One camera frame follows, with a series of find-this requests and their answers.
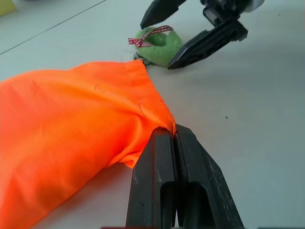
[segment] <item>white table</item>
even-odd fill
[[[129,61],[127,44],[149,0],[17,1],[0,18],[0,78],[89,61]],[[188,0],[162,25],[184,41],[209,22]],[[182,70],[148,73],[177,123],[193,130],[221,167],[247,228],[305,227],[305,25],[303,0],[267,0],[242,16],[248,38]],[[123,226],[132,171],[102,170],[35,229]]]

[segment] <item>green plush toy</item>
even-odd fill
[[[146,28],[138,32],[136,39],[130,39],[129,44],[135,44],[134,59],[144,58],[145,65],[152,63],[162,67],[167,67],[183,46],[181,38],[169,26]]]

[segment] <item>red gingham ribbon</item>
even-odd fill
[[[128,43],[129,44],[134,44],[135,46],[137,46],[138,48],[143,47],[143,46],[153,46],[152,44],[148,43],[148,42],[143,42],[149,35],[152,34],[156,34],[156,33],[160,33],[160,32],[167,32],[167,31],[171,31],[173,30],[172,27],[168,26],[168,25],[164,25],[164,26],[160,26],[158,28],[155,28],[154,30],[148,32],[147,34],[143,35],[142,37],[140,37],[139,39],[135,39],[135,38],[128,38]]]

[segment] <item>orange cloth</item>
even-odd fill
[[[133,167],[175,121],[141,61],[92,62],[0,83],[0,229],[27,229],[102,168]]]

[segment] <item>white robot part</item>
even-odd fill
[[[246,8],[245,12],[252,12],[259,8],[265,0],[250,0],[248,7]]]

